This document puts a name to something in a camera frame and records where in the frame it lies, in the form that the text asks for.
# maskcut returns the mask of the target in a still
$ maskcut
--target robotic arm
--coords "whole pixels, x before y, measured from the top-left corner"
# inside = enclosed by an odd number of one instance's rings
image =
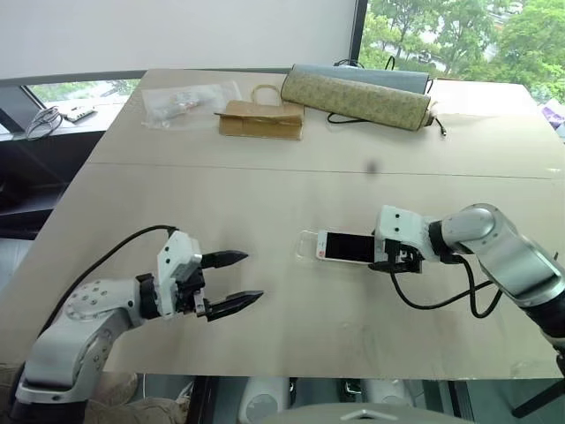
[[[499,209],[480,203],[436,220],[385,206],[374,237],[370,267],[391,274],[421,272],[423,260],[454,263],[454,255],[475,254],[489,279],[539,325],[565,374],[565,269]]]
[[[213,321],[251,305],[262,291],[242,291],[216,303],[204,297],[203,269],[245,257],[238,251],[202,254],[198,240],[175,231],[159,252],[156,280],[145,274],[78,287],[32,347],[11,422],[83,422],[113,343],[146,320],[194,312]]]

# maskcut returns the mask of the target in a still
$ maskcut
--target plastic bag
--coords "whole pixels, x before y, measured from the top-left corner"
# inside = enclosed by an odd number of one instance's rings
[[[214,127],[214,113],[224,111],[230,100],[241,100],[235,81],[142,90],[141,95],[147,111],[143,124],[163,130]]]

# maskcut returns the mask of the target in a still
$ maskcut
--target green patterned roll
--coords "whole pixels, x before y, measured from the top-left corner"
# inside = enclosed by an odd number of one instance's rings
[[[433,121],[430,97],[364,82],[291,70],[281,97],[311,108],[417,131]]]

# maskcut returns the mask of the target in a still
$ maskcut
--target smartphone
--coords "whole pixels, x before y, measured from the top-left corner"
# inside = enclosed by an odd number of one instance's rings
[[[320,231],[316,257],[323,261],[373,263],[374,236]]]

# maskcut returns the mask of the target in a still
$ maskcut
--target window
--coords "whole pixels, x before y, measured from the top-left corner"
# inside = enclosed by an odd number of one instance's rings
[[[565,104],[562,0],[369,0],[359,62],[525,85]]]
[[[124,104],[138,85],[138,79],[63,82],[27,86],[45,106],[60,108]]]

